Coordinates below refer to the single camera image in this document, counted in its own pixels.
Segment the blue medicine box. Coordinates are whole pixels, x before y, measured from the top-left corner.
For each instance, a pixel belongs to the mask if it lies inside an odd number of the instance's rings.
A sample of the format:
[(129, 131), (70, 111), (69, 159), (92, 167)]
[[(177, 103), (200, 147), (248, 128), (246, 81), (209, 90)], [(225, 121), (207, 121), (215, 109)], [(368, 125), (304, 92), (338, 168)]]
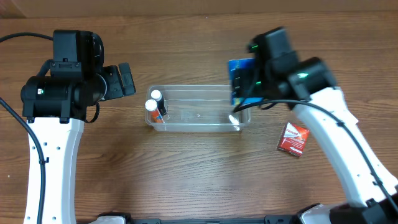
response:
[[(242, 59), (230, 60), (228, 62), (228, 74), (229, 74), (230, 86), (231, 86), (231, 67), (234, 65), (239, 65), (239, 66), (244, 66), (244, 67), (248, 67), (249, 65), (254, 66), (254, 62), (255, 62), (254, 58), (242, 58)], [(251, 103), (257, 103), (262, 100), (247, 100), (247, 99), (245, 99), (243, 104), (246, 105), (246, 104), (251, 104)], [(241, 102), (241, 100), (232, 100), (231, 99), (231, 104), (233, 106), (238, 106), (240, 104), (240, 102)]]

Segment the orange bottle white cap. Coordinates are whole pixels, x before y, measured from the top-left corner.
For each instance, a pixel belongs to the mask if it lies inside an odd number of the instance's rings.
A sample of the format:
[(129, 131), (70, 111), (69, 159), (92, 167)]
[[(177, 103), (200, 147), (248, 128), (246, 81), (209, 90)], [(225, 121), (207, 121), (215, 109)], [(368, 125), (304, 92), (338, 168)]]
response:
[(157, 102), (155, 100), (147, 100), (145, 103), (145, 108), (150, 113), (154, 122), (164, 123), (164, 119), (157, 107)]

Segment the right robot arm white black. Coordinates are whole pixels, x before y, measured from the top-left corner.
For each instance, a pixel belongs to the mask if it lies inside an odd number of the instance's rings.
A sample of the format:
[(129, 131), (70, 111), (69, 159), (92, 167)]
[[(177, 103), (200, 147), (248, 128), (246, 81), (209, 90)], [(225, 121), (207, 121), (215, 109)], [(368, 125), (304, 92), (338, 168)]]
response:
[(304, 208), (290, 222), (396, 223), (397, 179), (365, 140), (326, 63), (301, 60), (283, 27), (255, 36), (248, 52), (250, 58), (228, 62), (234, 112), (286, 104), (317, 140), (346, 197)]

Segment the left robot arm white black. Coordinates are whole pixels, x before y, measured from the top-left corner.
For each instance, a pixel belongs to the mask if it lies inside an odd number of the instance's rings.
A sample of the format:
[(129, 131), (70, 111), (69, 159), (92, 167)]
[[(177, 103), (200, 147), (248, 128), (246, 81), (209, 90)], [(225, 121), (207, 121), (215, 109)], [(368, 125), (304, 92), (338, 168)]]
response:
[(127, 63), (104, 65), (97, 34), (56, 30), (52, 41), (52, 59), (21, 90), (30, 130), (26, 223), (75, 223), (76, 161), (86, 111), (136, 92)]

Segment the dark bottle white cap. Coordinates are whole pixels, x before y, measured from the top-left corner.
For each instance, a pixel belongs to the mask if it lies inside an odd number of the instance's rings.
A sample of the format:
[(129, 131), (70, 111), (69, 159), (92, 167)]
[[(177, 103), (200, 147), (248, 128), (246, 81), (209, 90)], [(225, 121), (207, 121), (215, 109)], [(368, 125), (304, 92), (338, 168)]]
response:
[(157, 108), (160, 111), (161, 115), (164, 116), (167, 114), (167, 104), (165, 102), (165, 98), (163, 94), (159, 90), (153, 90), (150, 93), (150, 96), (153, 100), (157, 102)]

